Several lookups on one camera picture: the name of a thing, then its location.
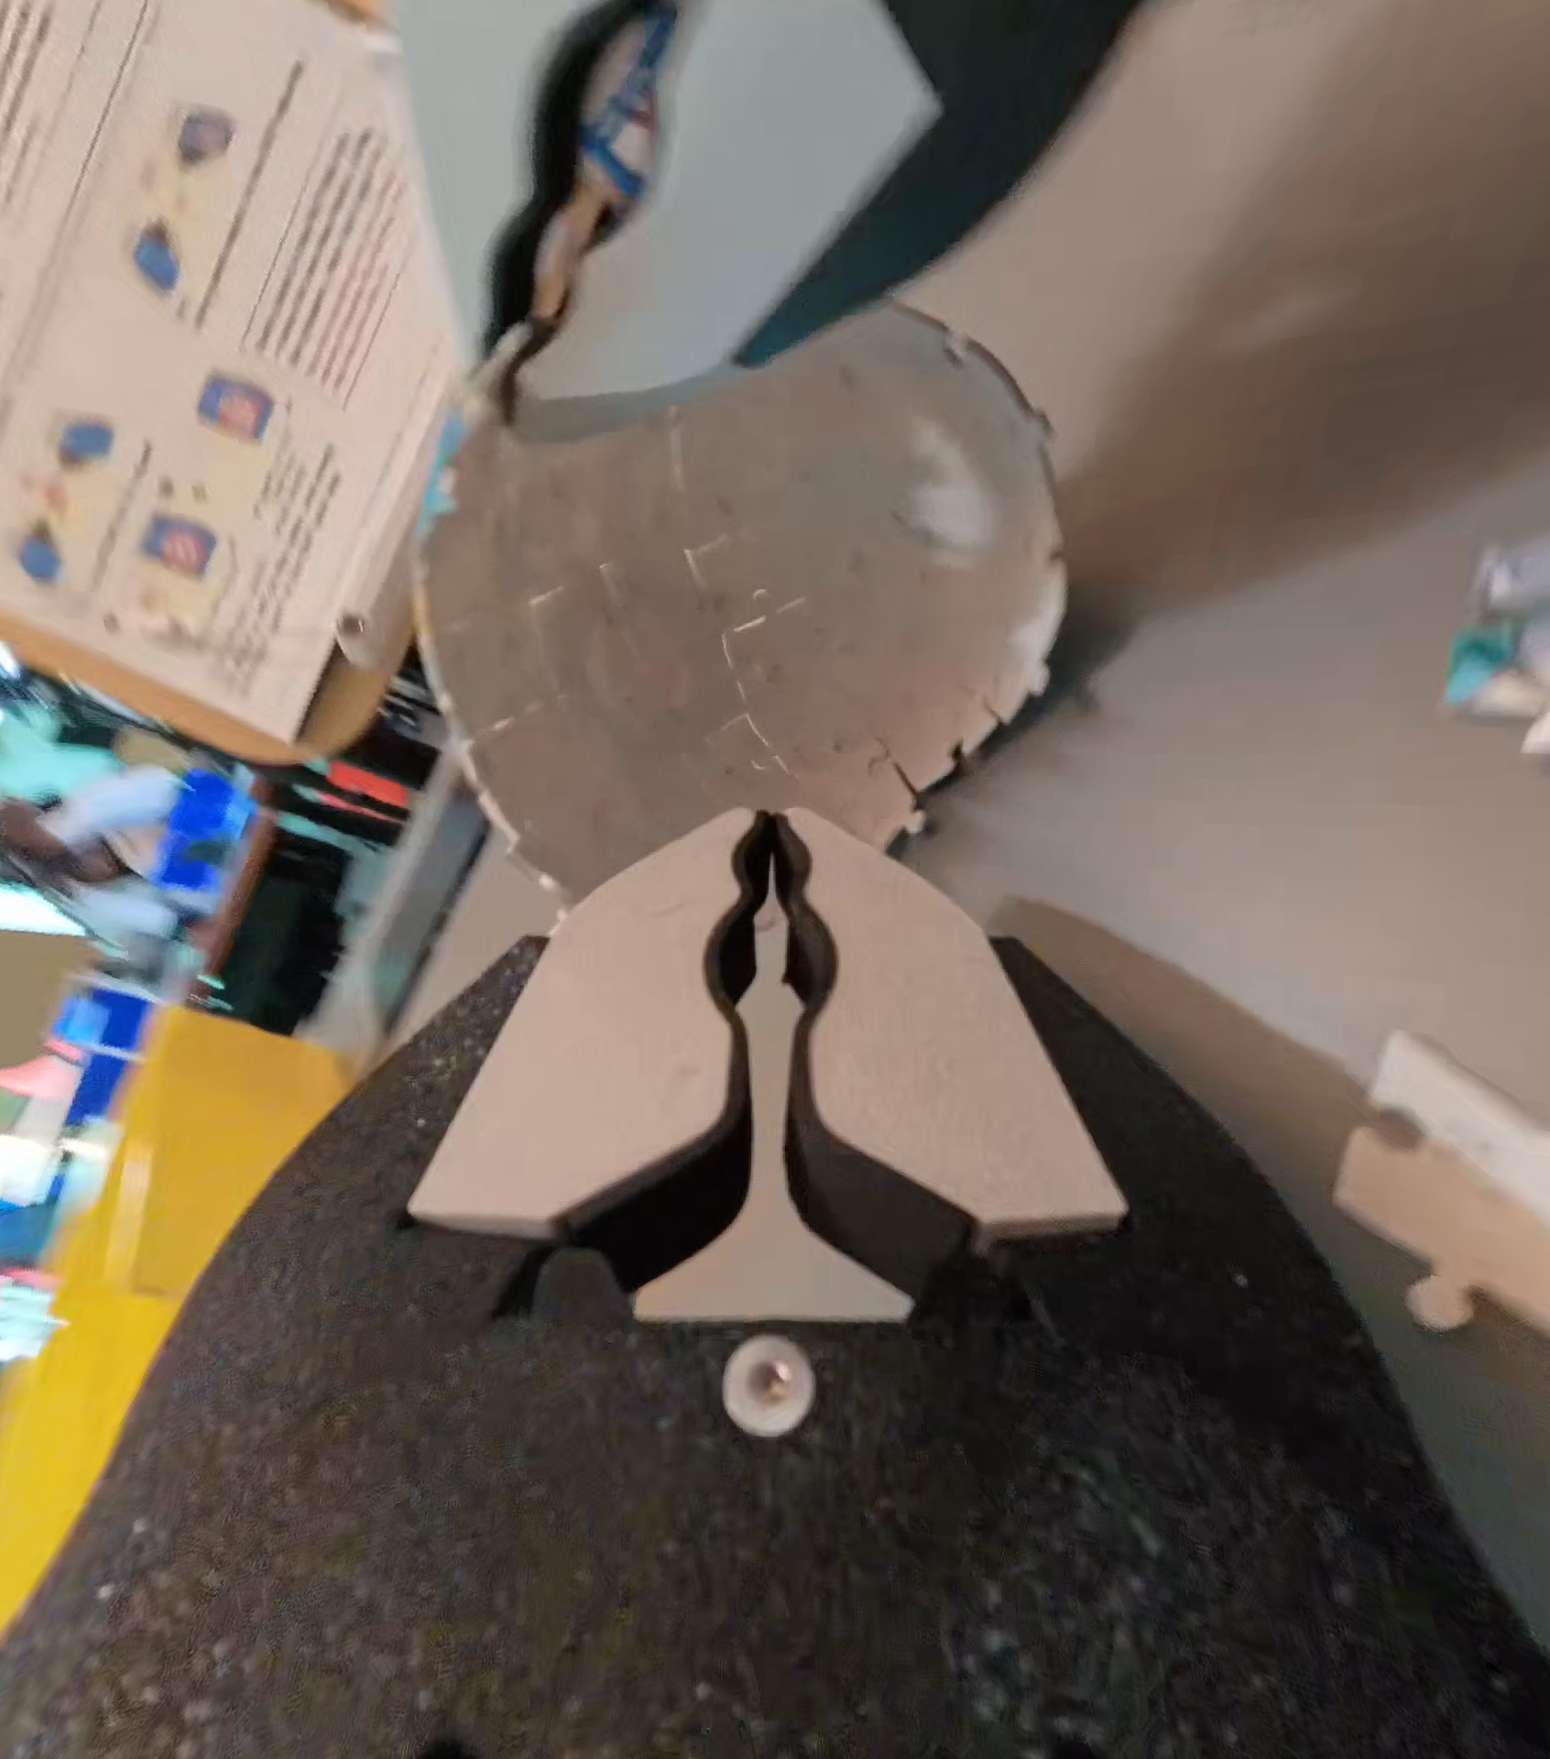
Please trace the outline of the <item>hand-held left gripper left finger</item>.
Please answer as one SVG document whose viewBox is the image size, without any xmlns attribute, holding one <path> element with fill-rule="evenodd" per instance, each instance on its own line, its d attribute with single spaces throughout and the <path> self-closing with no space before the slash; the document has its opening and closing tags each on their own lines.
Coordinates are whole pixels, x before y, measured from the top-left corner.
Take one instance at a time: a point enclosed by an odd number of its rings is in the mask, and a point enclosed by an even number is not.
<svg viewBox="0 0 1550 1759">
<path fill-rule="evenodd" d="M 550 935 L 407 1212 L 599 1256 L 623 1289 L 694 1260 L 751 1179 L 757 915 L 775 820 L 735 807 L 623 869 Z"/>
</svg>

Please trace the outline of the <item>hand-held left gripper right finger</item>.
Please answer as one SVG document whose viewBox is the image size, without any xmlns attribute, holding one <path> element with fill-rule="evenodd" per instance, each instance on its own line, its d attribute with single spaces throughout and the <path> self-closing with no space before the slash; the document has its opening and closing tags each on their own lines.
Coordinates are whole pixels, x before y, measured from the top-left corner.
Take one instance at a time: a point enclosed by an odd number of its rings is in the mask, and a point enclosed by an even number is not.
<svg viewBox="0 0 1550 1759">
<path fill-rule="evenodd" d="M 951 1267 L 1128 1218 L 971 915 L 812 811 L 777 820 L 775 884 L 801 1001 L 786 1183 L 813 1236 L 923 1296 Z"/>
</svg>

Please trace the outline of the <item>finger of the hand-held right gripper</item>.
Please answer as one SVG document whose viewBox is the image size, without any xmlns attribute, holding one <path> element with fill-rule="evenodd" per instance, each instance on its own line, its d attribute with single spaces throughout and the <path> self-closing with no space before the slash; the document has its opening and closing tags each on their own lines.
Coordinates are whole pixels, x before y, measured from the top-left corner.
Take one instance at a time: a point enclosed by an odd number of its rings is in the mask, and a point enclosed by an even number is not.
<svg viewBox="0 0 1550 1759">
<path fill-rule="evenodd" d="M 489 355 L 506 424 L 614 424 L 718 386 L 764 316 L 940 116 L 887 5 L 678 5 L 654 177 L 588 261 L 623 300 L 632 378 L 568 378 L 557 347 Z"/>
<path fill-rule="evenodd" d="M 421 151 L 434 241 L 458 331 L 485 360 L 518 336 L 529 353 L 562 351 L 570 380 L 630 380 L 625 300 L 586 298 L 588 261 L 561 327 L 531 325 L 544 228 L 577 166 L 586 76 L 636 5 L 397 5 L 396 28 Z"/>
</svg>

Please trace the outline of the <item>partly built puzzle ball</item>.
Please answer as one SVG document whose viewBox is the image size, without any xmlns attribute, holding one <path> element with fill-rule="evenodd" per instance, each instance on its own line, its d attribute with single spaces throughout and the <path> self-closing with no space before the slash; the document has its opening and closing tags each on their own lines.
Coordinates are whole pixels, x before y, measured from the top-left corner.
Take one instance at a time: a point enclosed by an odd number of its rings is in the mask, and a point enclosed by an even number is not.
<svg viewBox="0 0 1550 1759">
<path fill-rule="evenodd" d="M 899 305 L 592 431 L 478 397 L 416 584 L 478 803 L 566 904 L 733 809 L 890 847 L 1066 607 L 1046 417 Z"/>
</svg>

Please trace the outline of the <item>white loose puzzle piece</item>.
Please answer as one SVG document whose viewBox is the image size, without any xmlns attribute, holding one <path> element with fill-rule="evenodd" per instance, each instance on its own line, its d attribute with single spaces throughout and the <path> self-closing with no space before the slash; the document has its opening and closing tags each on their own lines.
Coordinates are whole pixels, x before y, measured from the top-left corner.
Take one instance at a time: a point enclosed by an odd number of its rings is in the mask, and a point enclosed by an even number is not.
<svg viewBox="0 0 1550 1759">
<path fill-rule="evenodd" d="M 1401 1296 L 1416 1326 L 1462 1331 L 1486 1302 L 1550 1342 L 1550 1126 L 1401 1031 L 1367 1102 L 1378 1122 L 1350 1133 L 1332 1203 L 1422 1265 Z"/>
</svg>

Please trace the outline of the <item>yellow plastic bin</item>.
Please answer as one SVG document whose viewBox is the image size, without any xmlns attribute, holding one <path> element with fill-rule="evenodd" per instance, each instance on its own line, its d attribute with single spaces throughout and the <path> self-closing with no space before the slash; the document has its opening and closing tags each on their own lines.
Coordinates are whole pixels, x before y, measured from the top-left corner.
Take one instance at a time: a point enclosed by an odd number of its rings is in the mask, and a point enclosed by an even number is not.
<svg viewBox="0 0 1550 1759">
<path fill-rule="evenodd" d="M 324 1045 L 170 1009 L 44 1276 L 59 1327 L 0 1370 L 0 1639 L 90 1503 L 200 1274 L 353 1089 Z"/>
</svg>

